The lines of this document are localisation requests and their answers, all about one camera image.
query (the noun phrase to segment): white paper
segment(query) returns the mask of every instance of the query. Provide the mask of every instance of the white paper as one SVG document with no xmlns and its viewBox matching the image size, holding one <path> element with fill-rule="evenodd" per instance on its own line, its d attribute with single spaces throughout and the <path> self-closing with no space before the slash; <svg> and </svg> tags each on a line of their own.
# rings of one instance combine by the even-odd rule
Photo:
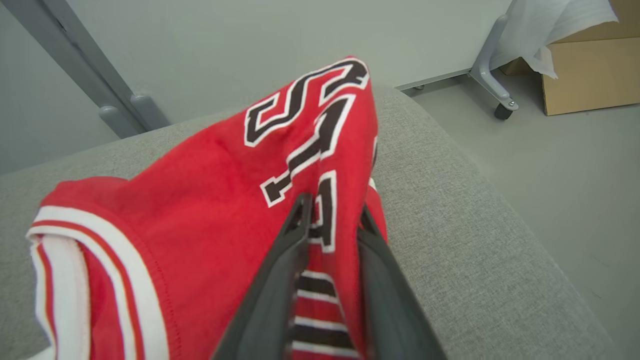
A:
<svg viewBox="0 0 640 360">
<path fill-rule="evenodd" d="M 557 79 L 546 45 L 608 21 L 618 21 L 608 0 L 513 0 L 489 66 L 522 57 L 531 69 Z"/>
</svg>

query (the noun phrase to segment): red stripe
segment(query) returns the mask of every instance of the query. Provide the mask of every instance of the red stripe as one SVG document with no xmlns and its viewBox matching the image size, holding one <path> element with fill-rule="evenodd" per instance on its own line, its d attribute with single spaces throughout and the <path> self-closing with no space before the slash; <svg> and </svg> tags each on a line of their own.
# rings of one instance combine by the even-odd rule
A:
<svg viewBox="0 0 640 360">
<path fill-rule="evenodd" d="M 47 253 L 44 250 L 42 243 L 38 244 L 38 256 L 44 267 L 44 280 L 45 280 L 45 314 L 47 321 L 49 322 L 49 328 L 51 329 L 51 335 L 53 336 L 53 344 L 56 349 L 56 358 L 58 358 L 58 335 L 56 334 L 55 316 L 53 313 L 53 271 L 51 270 L 51 263 L 47 257 Z"/>
<path fill-rule="evenodd" d="M 298 297 L 296 300 L 296 315 L 304 318 L 344 323 L 338 305 L 305 297 Z"/>
<path fill-rule="evenodd" d="M 307 263 L 307 269 L 314 272 L 324 271 L 324 254 L 322 252 L 322 246 L 320 244 L 312 244 L 309 246 L 309 262 Z"/>
<path fill-rule="evenodd" d="M 38 221 L 33 223 L 32 227 L 36 227 L 36 226 L 57 226 L 57 227 L 64 227 L 65 229 L 79 231 L 87 235 L 93 241 L 95 241 L 96 244 L 98 244 L 98 246 L 100 246 L 103 249 L 103 251 L 107 254 L 109 259 L 116 266 L 116 269 L 118 269 L 118 271 L 120 272 L 122 282 L 124 283 L 125 297 L 127 299 L 127 308 L 129 309 L 129 316 L 131 317 L 131 325 L 133 327 L 133 334 L 134 334 L 135 344 L 136 344 L 136 358 L 138 360 L 143 360 L 145 358 L 145 349 L 142 342 L 142 331 L 140 329 L 140 319 L 138 318 L 138 310 L 136 309 L 136 303 L 133 296 L 131 280 L 129 279 L 127 270 L 125 269 L 122 262 L 120 261 L 120 258 L 118 258 L 118 256 L 113 252 L 109 244 L 106 241 L 104 241 L 102 237 L 100 237 L 98 234 L 91 231 L 90 229 L 81 225 L 74 224 L 72 222 L 57 221 L 57 220 L 43 220 L 43 221 Z"/>
</svg>

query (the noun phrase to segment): basketball jersey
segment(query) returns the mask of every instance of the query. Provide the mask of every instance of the basketball jersey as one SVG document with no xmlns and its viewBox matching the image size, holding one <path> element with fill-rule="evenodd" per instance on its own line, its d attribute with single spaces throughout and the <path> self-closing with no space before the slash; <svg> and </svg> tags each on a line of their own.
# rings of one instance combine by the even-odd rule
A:
<svg viewBox="0 0 640 360">
<path fill-rule="evenodd" d="M 294 358 L 364 358 L 356 230 L 386 238 L 369 70 L 346 58 L 188 138 L 131 180 L 60 183 L 28 231 L 58 359 L 208 359 L 301 193 L 315 196 Z"/>
</svg>

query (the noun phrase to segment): gray fabric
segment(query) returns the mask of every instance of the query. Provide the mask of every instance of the gray fabric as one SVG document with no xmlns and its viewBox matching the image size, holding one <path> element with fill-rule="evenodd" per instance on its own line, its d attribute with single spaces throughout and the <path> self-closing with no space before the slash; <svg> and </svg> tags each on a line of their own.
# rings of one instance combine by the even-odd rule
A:
<svg viewBox="0 0 640 360">
<path fill-rule="evenodd" d="M 509 204 L 414 101 L 379 89 L 392 252 L 451 358 L 619 357 Z"/>
<path fill-rule="evenodd" d="M 459 357 L 616 357 L 560 269 L 439 126 L 397 90 L 376 88 L 374 178 L 389 241 L 446 352 Z M 131 178 L 222 113 L 109 143 L 0 177 L 0 357 L 47 341 L 34 316 L 24 233 L 67 179 Z"/>
</svg>

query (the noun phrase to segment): gray metal frame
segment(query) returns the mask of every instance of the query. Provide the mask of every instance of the gray metal frame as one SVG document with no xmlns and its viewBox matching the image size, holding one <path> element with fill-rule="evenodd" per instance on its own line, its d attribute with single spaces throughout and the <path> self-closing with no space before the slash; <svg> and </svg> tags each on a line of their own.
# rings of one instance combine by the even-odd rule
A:
<svg viewBox="0 0 640 360">
<path fill-rule="evenodd" d="M 507 19 L 507 15 L 502 15 L 495 21 L 469 75 L 492 94 L 507 110 L 515 111 L 518 109 L 518 104 L 511 98 L 509 92 L 493 77 L 491 69 L 489 69 L 491 55 L 498 46 L 498 41 L 500 41 L 504 27 L 507 25 Z"/>
<path fill-rule="evenodd" d="M 120 138 L 167 126 L 148 96 L 133 94 L 65 0 L 0 0 L 100 108 Z"/>
<path fill-rule="evenodd" d="M 396 86 L 396 89 L 398 89 L 400 91 L 404 91 L 404 90 L 411 89 L 411 88 L 418 88 L 419 89 L 421 86 L 423 86 L 422 88 L 424 88 L 424 85 L 426 85 L 426 84 L 435 83 L 436 81 L 440 81 L 440 80 L 455 78 L 456 76 L 468 74 L 470 71 L 471 71 L 471 69 L 454 71 L 454 72 L 450 72 L 448 74 L 444 74 L 444 75 L 440 75 L 440 76 L 434 76 L 433 78 L 428 78 L 428 79 L 425 79 L 425 80 L 414 81 L 413 83 L 398 85 L 398 86 Z"/>
</svg>

